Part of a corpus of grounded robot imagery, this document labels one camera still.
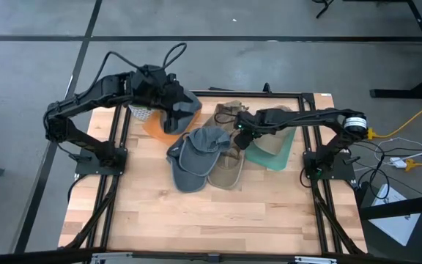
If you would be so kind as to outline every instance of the black cable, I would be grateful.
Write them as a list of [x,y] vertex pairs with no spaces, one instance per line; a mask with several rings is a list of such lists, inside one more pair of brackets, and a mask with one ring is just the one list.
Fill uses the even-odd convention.
[[[183,47],[182,50],[175,56],[173,57],[170,62],[167,62],[167,59],[169,58],[170,54],[178,47]],[[176,59],[178,59],[180,56],[182,56],[182,54],[185,52],[185,50],[187,49],[187,43],[178,43],[175,46],[173,46],[169,52],[167,52],[166,57],[164,58],[164,61],[162,62],[162,70],[165,70],[168,66],[170,66],[172,63],[175,62]]]
[[[361,166],[363,166],[363,167],[365,167],[365,168],[369,168],[369,169],[372,169],[370,166],[367,166],[367,165],[364,165],[364,164],[362,164],[361,162],[358,162],[358,161],[355,161],[355,163],[357,163],[357,164],[359,164],[359,165],[361,165]],[[415,188],[413,188],[413,187],[411,187],[411,186],[409,186],[409,185],[407,185],[406,183],[403,183],[403,182],[401,182],[400,180],[397,180],[396,178],[394,178],[394,177],[391,177],[391,176],[388,176],[384,171],[382,171],[381,169],[379,169],[379,172],[382,172],[383,174],[384,174],[384,176],[386,176],[387,178],[389,178],[390,180],[394,180],[394,181],[396,181],[397,183],[400,183],[400,184],[402,184],[403,186],[405,186],[405,187],[407,187],[407,188],[409,188],[409,189],[411,189],[411,190],[413,190],[413,191],[416,191],[417,193],[419,193],[419,194],[422,194],[422,192],[420,192],[420,191],[418,191],[417,189],[415,189]]]
[[300,181],[300,184],[302,185],[302,186],[304,186],[304,187],[306,187],[306,188],[311,188],[312,186],[307,186],[307,185],[305,185],[304,183],[303,183],[303,181],[302,181],[302,175],[303,175],[303,173],[304,173],[304,171],[306,170],[306,168],[302,168],[301,170],[300,170],[300,174],[299,174],[299,181]]
[[379,150],[380,150],[380,152],[382,153],[382,154],[385,154],[385,151],[378,145],[378,144],[375,144],[375,143],[372,143],[372,142],[367,142],[367,141],[361,141],[360,143],[366,143],[366,144],[371,144],[371,145],[373,145],[373,146],[375,146],[376,148],[378,148]]
[[217,124],[229,124],[229,123],[235,121],[235,119],[233,119],[233,120],[229,120],[229,121],[226,121],[226,122],[220,122],[220,121],[218,121],[218,118],[217,118],[218,114],[223,114],[223,115],[230,116],[230,117],[236,117],[237,116],[236,114],[218,112],[214,115],[214,122],[216,122]]
[[67,202],[70,203],[71,199],[71,192],[73,191],[73,188],[78,182],[82,179],[84,179],[87,175],[79,175],[79,178],[77,178],[74,183],[71,184],[70,188],[67,190]]
[[[369,170],[367,170],[366,172],[364,172],[360,176],[360,178],[358,180],[358,186],[360,186],[360,183],[361,183],[361,180],[363,179],[363,177],[366,176],[368,173],[371,173],[371,175],[369,176],[369,189],[371,190],[372,195],[374,195],[377,199],[385,199],[385,198],[388,197],[388,193],[390,192],[390,181],[388,180],[388,177],[385,174],[385,172],[383,172],[380,169],[380,167],[383,165],[383,161],[385,159],[385,152],[384,152],[384,150],[379,145],[377,145],[375,143],[367,142],[367,141],[361,141],[360,143],[366,143],[366,144],[374,145],[376,148],[378,148],[382,152],[382,156],[380,157],[380,161],[379,161],[379,163],[376,165],[376,167],[374,169],[371,168],[371,167],[369,167]],[[359,146],[359,147],[365,147],[365,148],[367,148],[369,150],[372,150],[370,147],[367,147],[367,146],[364,146],[364,145],[361,145],[361,144],[354,144],[354,145]],[[374,179],[377,176],[377,173],[378,172],[381,175],[383,175],[385,177],[385,180],[387,181],[387,193],[385,194],[384,197],[378,197],[377,194],[375,194],[374,189],[372,188],[372,183],[374,182]]]
[[[378,145],[376,145],[374,143],[371,143],[371,142],[364,142],[364,143],[369,143],[369,144],[373,144],[375,146],[378,146]],[[388,152],[391,152],[393,150],[404,149],[402,147],[397,147],[396,149],[392,149],[392,150],[376,151],[376,150],[371,149],[370,147],[367,147],[367,146],[364,146],[364,145],[361,145],[361,144],[354,143],[353,145],[358,146],[358,147],[364,147],[364,148],[366,148],[366,149],[368,149],[368,150],[370,150],[372,152],[375,152],[375,153],[388,153]],[[390,154],[390,155],[385,155],[385,157],[408,157],[408,156],[411,156],[411,154],[398,154],[398,155]]]
[[[367,149],[369,149],[369,150],[371,150],[372,152],[375,152],[375,153],[382,153],[382,151],[373,150],[370,147],[363,146],[363,145],[360,145],[360,144],[353,144],[353,145],[359,146],[359,147],[365,147],[365,148],[367,148]],[[395,151],[395,150],[411,150],[411,151],[421,151],[422,152],[422,149],[410,149],[410,148],[406,148],[406,147],[396,147],[396,148],[393,148],[391,150],[384,150],[384,153],[389,153],[389,152],[392,152],[392,151]],[[409,155],[392,155],[392,154],[390,154],[390,155],[385,155],[385,156],[387,156],[387,157],[398,157],[398,156],[407,157]]]
[[67,155],[72,158],[72,159],[76,159],[75,155],[67,150],[65,150],[59,143],[56,143],[56,145],[59,147],[60,150],[62,150],[63,152],[67,153]]
[[[390,181],[389,181],[389,177],[387,177],[387,175],[385,174],[385,172],[383,172],[381,169],[368,169],[367,172],[364,172],[358,180],[358,184],[360,186],[360,184],[362,183],[361,180],[363,179],[364,176],[366,176],[368,173],[371,173],[371,177],[369,178],[369,189],[371,190],[372,195],[374,195],[374,197],[376,197],[377,199],[385,199],[388,197],[388,193],[390,192]],[[381,175],[383,175],[385,177],[385,180],[387,181],[387,193],[385,194],[384,197],[378,197],[377,194],[374,192],[374,189],[372,188],[372,182],[374,181],[375,175],[377,173],[380,173]]]

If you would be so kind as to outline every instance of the baseball cap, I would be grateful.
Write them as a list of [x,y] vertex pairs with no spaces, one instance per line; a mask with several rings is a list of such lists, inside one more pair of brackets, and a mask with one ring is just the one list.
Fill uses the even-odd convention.
[[234,143],[234,137],[237,135],[234,129],[235,115],[248,108],[242,105],[238,100],[216,105],[214,114],[204,126],[219,126],[232,135],[231,148],[224,151],[219,156],[216,165],[208,175],[208,182],[218,188],[232,189],[237,184],[242,171],[244,157],[241,149]]
[[[185,96],[187,96],[188,98],[191,99],[191,103],[188,102],[179,102],[179,103],[175,103],[172,108],[174,111],[185,111],[185,112],[190,112],[190,113],[196,113],[199,109],[202,108],[202,104],[201,102],[198,100],[198,98],[195,96],[195,94],[193,94],[192,92],[184,89],[183,90],[183,94]],[[194,115],[190,115],[188,117],[183,117],[180,118],[178,120],[178,128],[175,131],[172,131],[171,135],[180,135],[182,133],[184,133],[188,126],[190,125],[191,121],[193,120],[193,118],[195,117]],[[163,131],[163,124],[164,122],[167,120],[167,115],[165,112],[161,112],[160,115],[160,127],[162,128]]]
[[232,189],[239,181],[244,157],[237,145],[224,151],[208,175],[208,182],[218,188]]
[[[291,111],[285,106],[276,106],[276,108]],[[245,149],[245,158],[275,171],[285,169],[295,131],[296,128],[285,128],[276,132],[275,135],[265,134],[254,139]]]
[[231,147],[229,134],[219,127],[197,128],[183,143],[179,165],[187,172],[205,177],[216,164],[222,151]]
[[151,137],[166,143],[167,145],[173,144],[178,140],[180,134],[190,132],[191,126],[198,119],[202,104],[192,92],[183,90],[183,93],[192,100],[192,103],[179,102],[173,105],[175,111],[188,111],[194,113],[189,117],[183,117],[178,120],[178,128],[171,133],[165,133],[163,123],[166,121],[167,115],[164,111],[154,111],[149,118],[144,122],[143,129]]
[[[284,111],[291,111],[291,109],[285,106],[276,106],[275,108],[281,109]],[[295,128],[285,128],[281,131],[276,132],[275,135],[265,134],[257,139],[254,139],[253,143],[261,150],[272,155],[277,155],[281,151],[281,148],[283,147],[285,138],[293,130],[295,130]]]
[[203,189],[206,185],[206,178],[187,172],[179,165],[180,152],[185,142],[183,137],[186,134],[188,133],[181,135],[167,150],[167,161],[171,164],[172,179],[175,187],[181,192],[190,193]]
[[289,132],[289,135],[282,141],[281,149],[278,154],[273,155],[260,147],[254,142],[245,149],[245,158],[251,162],[267,167],[275,171],[281,171],[286,168],[289,154],[291,153],[292,141],[294,140],[295,129]]
[[[194,122],[198,119],[201,113],[201,109],[195,112],[193,119],[189,122],[188,127],[185,129],[185,132],[190,132],[191,127]],[[144,122],[143,129],[151,137],[159,140],[160,142],[166,143],[167,145],[172,145],[176,140],[180,138],[180,135],[171,135],[164,132],[164,129],[160,125],[161,120],[160,111],[154,111],[149,118]]]

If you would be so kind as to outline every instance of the black metal frame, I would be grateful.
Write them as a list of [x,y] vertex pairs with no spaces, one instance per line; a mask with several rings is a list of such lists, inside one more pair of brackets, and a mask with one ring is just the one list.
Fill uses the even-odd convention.
[[[290,98],[297,100],[299,104],[300,111],[305,111],[305,103],[309,104],[310,110],[315,109],[314,94],[312,93],[288,93],[288,92],[271,92],[269,87],[266,87],[266,92],[233,92],[233,91],[193,91],[193,93],[199,97],[232,97],[232,98]],[[116,134],[120,116],[121,106],[117,107],[114,112],[114,118],[112,121],[110,139],[114,140],[114,135]],[[120,147],[125,147],[125,142],[127,139],[127,130],[130,123],[131,112],[129,108],[126,108],[125,120],[122,126],[122,133],[120,138]],[[311,139],[309,136],[309,131],[307,127],[302,127],[303,129],[303,138],[306,151],[311,151]],[[314,135],[317,145],[321,145],[322,138],[319,131],[319,127],[314,127]],[[97,200],[96,200],[96,209],[94,209],[94,214],[97,216],[100,215],[98,210],[99,204],[104,202],[103,192],[105,191],[106,178],[107,175],[102,175],[100,178],[100,185],[97,189]],[[93,237],[95,236],[95,227],[92,229],[86,249],[60,249],[58,251],[47,251],[47,252],[16,252],[16,254],[6,254],[0,255],[0,263],[74,263],[79,261],[84,261],[88,263],[92,258],[98,257],[97,253],[106,253],[106,246],[108,243],[108,235],[111,225],[111,219],[113,216],[114,201],[116,196],[116,190],[119,184],[120,175],[112,176],[112,184],[110,187],[111,195],[113,199],[110,200],[105,215],[105,221],[103,226],[103,231],[100,239],[100,247],[93,246]],[[336,225],[332,226],[333,230],[333,241],[335,243],[336,252],[332,253],[328,251],[327,238],[325,234],[324,222],[323,222],[323,212],[319,206],[317,206],[316,199],[320,199],[320,192],[318,189],[317,181],[312,180],[312,194],[314,198],[314,209],[316,212],[316,224],[319,233],[319,242],[321,255],[320,256],[295,256],[295,255],[278,255],[278,254],[208,254],[208,253],[182,253],[182,252],[123,252],[122,254],[125,257],[131,258],[157,258],[157,259],[183,259],[183,260],[206,260],[211,263],[217,263],[225,260],[242,260],[242,261],[287,261],[289,263],[294,263],[299,260],[301,257],[323,257],[336,259],[338,263],[408,263],[401,260],[387,260],[377,257],[371,257],[368,255],[348,255],[342,254],[340,240],[334,232],[334,229],[342,229],[341,226]],[[328,181],[323,183],[325,189],[325,199],[327,200],[327,206],[323,207],[323,211],[327,216],[326,211],[329,210],[333,216],[335,216],[334,207],[333,207],[333,198],[331,197],[331,190]],[[76,241],[74,244],[79,246],[80,241]]]
[[408,216],[414,213],[422,213],[422,197],[391,202],[384,205],[361,208],[359,216],[361,220],[383,219],[394,216]]
[[[422,37],[301,37],[301,36],[92,36],[92,32],[94,30],[95,23],[97,21],[97,17],[99,15],[100,7],[103,0],[96,0],[94,9],[92,10],[92,15],[89,20],[89,24],[87,26],[86,32],[84,35],[0,35],[0,41],[32,41],[32,42],[81,42],[81,48],[78,53],[78,57],[75,61],[74,69],[70,84],[67,88],[65,98],[70,98],[73,96],[75,87],[78,83],[79,74],[81,72],[82,65],[84,63],[84,59],[86,56],[87,48],[91,42],[109,42],[109,41],[185,41],[185,42],[192,42],[192,41],[211,41],[211,42],[226,42],[226,41],[243,41],[243,42],[270,42],[270,41],[278,41],[278,42],[298,42],[298,43],[422,43]],[[396,3],[408,3],[410,9],[412,10],[413,15],[415,16],[418,26],[422,31],[422,17],[419,14],[418,10],[416,9],[415,4],[412,0],[344,0],[344,1],[387,1],[387,2],[396,2]],[[198,96],[219,96],[219,93],[216,92],[196,92]],[[289,93],[271,93],[270,91],[267,92],[232,92],[229,94],[228,92],[222,92],[222,95],[225,96],[234,96],[234,97],[269,97],[269,98],[285,98],[285,96],[294,96],[298,99],[301,109],[303,110],[304,100],[309,102],[309,107],[312,109],[314,107],[313,102],[313,95],[312,94],[289,94]],[[372,90],[371,95],[373,97],[401,97],[401,98],[422,98],[422,83],[418,85],[416,88],[412,89],[411,91],[398,91],[398,90]],[[115,128],[118,125],[118,115],[119,112],[114,115],[115,118],[113,120],[112,128]],[[303,128],[304,137],[308,140],[308,129]],[[314,133],[316,135],[316,145],[321,144],[321,138],[319,137],[319,129],[315,128]],[[311,149],[311,144],[308,141],[305,141],[306,149]],[[43,196],[43,192],[45,190],[46,183],[48,181],[49,172],[51,170],[51,166],[53,164],[54,155],[56,152],[56,145],[53,143],[47,144],[45,149],[45,154],[42,159],[42,163],[37,172],[37,176],[35,179],[34,188],[30,194],[29,203],[26,206],[26,210],[23,214],[23,221],[21,222],[21,227],[18,232],[17,241],[15,241],[14,252],[16,254],[22,254],[25,252],[26,245],[29,241],[30,232],[32,231],[32,226],[34,224],[34,220],[37,216],[37,211],[40,206],[40,202]],[[100,204],[102,197],[105,192],[105,186],[107,181],[107,175],[100,176],[100,186],[97,193],[96,198],[96,207]],[[333,200],[331,198],[331,190],[330,184],[327,181],[323,182],[323,187],[325,190],[325,198],[327,200],[328,207],[334,212],[333,208]],[[109,206],[107,210],[107,215],[111,216],[111,211],[113,209],[113,205]],[[323,252],[323,255],[327,255],[327,245],[326,245],[326,234],[325,229],[323,228],[323,216],[319,211],[319,208],[316,206],[316,219],[319,228],[319,236],[320,236],[320,246]],[[103,236],[107,234],[107,236],[102,239],[102,245],[106,245],[107,238],[108,238],[108,226],[110,220],[106,217],[105,218],[105,229],[103,230]],[[93,232],[90,234],[87,245],[92,246],[93,244],[93,237],[95,236],[95,228]],[[341,251],[341,246],[339,243],[339,239],[336,237],[334,233],[333,237],[335,241],[335,249],[337,252]],[[204,259],[209,259],[210,256],[208,254],[200,254]],[[256,256],[261,255],[239,255],[239,254],[222,254],[220,255],[219,259],[234,259],[236,256],[241,256],[241,260],[257,260]],[[262,256],[261,260],[282,260],[283,256]]]

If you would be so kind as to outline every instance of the metal stand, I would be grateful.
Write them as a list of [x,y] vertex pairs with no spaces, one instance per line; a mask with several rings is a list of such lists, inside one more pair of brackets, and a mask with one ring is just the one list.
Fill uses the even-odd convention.
[[394,216],[407,216],[412,213],[422,213],[422,197],[361,208],[359,210],[359,217],[361,220],[369,220]]
[[122,175],[125,170],[128,150],[123,147],[115,149],[116,162],[113,166],[101,166],[94,153],[81,150],[75,173],[79,175]]
[[307,178],[314,180],[354,180],[355,172],[352,168],[352,164],[346,164],[345,162],[351,158],[349,153],[338,153],[335,155],[332,172],[318,172],[312,169],[311,165],[315,160],[315,152],[303,153],[304,167],[306,168]]
[[[344,1],[362,1],[362,0],[344,0]],[[422,32],[422,17],[415,6],[413,0],[399,0],[392,2],[405,2],[408,3],[416,22]],[[402,99],[422,99],[422,82],[410,90],[397,90],[397,89],[371,89],[370,96],[372,98],[402,98]]]

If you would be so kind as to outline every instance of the gray cap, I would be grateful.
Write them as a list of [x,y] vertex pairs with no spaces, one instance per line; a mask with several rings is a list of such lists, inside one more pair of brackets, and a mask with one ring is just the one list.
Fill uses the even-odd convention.
[[205,177],[216,164],[221,152],[229,150],[229,134],[219,127],[197,128],[185,139],[179,165],[187,172]]
[[[201,109],[201,107],[203,106],[201,104],[201,102],[198,100],[198,98],[195,96],[194,93],[184,89],[183,93],[190,98],[193,102],[192,103],[186,103],[186,102],[179,102],[179,103],[175,103],[172,107],[175,111],[187,111],[190,113],[196,113],[199,109]],[[185,132],[187,130],[188,125],[190,125],[191,120],[193,120],[193,118],[195,117],[194,114],[188,116],[188,117],[183,117],[180,118],[178,120],[178,128],[175,131],[172,131],[171,135],[180,135],[181,133]],[[161,115],[160,115],[160,126],[163,129],[163,124],[167,119],[167,114],[162,111]]]
[[180,151],[185,141],[183,136],[179,137],[167,150],[167,161],[171,164],[172,168],[172,179],[174,180],[175,187],[181,192],[190,193],[200,191],[206,185],[206,178],[186,172],[179,165]]

